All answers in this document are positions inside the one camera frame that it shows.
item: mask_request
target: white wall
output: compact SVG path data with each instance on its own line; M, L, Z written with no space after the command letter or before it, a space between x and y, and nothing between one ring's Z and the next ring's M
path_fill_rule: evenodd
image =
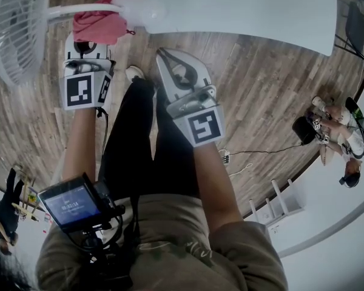
M364 114L364 92L359 100ZM290 290L364 290L364 213L329 238L297 253L294 247L333 231L340 223L364 207L364 159L357 187L347 189L338 180L344 162L336 155L323 167L317 159L297 180L295 194L304 211L287 217L269 228L272 243L282 256ZM258 210L260 222L267 221L268 209Z
M38 260L42 243L46 238L43 230L47 226L44 222L44 213L37 210L35 214L39 218L39 222L30 219L19 221L19 226L16 230L19 235L19 241L14 250L12 250L31 278L34 278L35 264Z

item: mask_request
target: black pants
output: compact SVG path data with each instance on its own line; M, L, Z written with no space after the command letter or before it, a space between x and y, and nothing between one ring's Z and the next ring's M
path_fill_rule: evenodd
M13 168L11 168L10 170L10 174L8 175L7 178L7 190L5 190L4 196L3 196L3 200L9 202L9 204L11 203L15 203L17 205L20 204L20 194L22 193L22 188L23 188L23 181L19 181L16 184L15 189L13 189L13 187L15 186L15 177L16 177L16 172L13 170Z
M98 179L105 180L113 199L171 193L199 198L193 148L164 107L163 89L157 94L158 138L152 160L150 131L153 84L135 78L128 88L101 162Z

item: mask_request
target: display screen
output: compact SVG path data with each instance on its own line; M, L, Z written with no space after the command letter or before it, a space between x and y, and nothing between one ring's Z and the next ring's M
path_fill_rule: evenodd
M56 195L44 202L56 222L62 226L100 213L84 186Z

